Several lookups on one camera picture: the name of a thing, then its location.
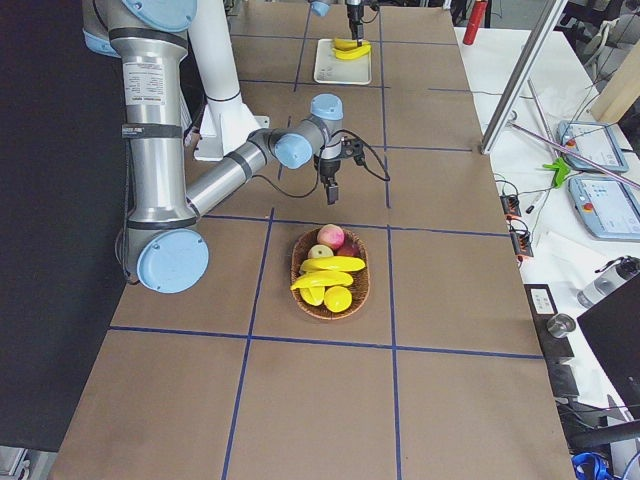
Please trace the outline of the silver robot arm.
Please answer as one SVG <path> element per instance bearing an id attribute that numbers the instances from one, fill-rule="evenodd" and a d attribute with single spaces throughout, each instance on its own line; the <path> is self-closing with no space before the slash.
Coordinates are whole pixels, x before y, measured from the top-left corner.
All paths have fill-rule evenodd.
<path id="1" fill-rule="evenodd" d="M 345 1 L 351 39 L 358 45 L 364 41 L 364 3 L 361 0 Z M 324 17 L 331 8 L 331 2 L 326 0 L 309 1 L 311 12 L 319 17 Z"/>
<path id="2" fill-rule="evenodd" d="M 127 168 L 117 247 L 125 278 L 159 293 L 187 290 L 209 264 L 199 218 L 272 161 L 295 169 L 337 154 L 342 101 L 320 94 L 298 125 L 261 127 L 242 99 L 220 1 L 86 1 L 82 12 L 87 47 L 122 63 Z M 188 54 L 218 156 L 193 183 L 185 179 L 180 85 Z"/>

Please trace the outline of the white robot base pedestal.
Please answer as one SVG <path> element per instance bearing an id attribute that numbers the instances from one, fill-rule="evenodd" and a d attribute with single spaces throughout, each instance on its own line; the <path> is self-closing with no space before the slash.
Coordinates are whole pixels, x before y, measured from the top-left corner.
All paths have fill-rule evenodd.
<path id="1" fill-rule="evenodd" d="M 195 158 L 219 161 L 270 119 L 254 115 L 243 101 L 224 4 L 199 1 L 188 35 L 206 96 Z"/>

